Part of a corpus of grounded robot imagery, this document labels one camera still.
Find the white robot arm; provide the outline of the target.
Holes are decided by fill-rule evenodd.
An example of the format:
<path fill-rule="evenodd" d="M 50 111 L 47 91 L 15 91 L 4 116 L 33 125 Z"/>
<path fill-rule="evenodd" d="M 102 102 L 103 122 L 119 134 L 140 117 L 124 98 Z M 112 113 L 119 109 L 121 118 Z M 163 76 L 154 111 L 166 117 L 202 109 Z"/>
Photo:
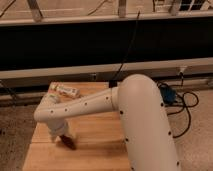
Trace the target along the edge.
<path fill-rule="evenodd" d="M 41 102 L 34 119 L 57 127 L 70 117 L 116 111 L 132 171 L 181 171 L 165 105 L 157 84 L 133 74 L 118 86 L 72 101 Z"/>

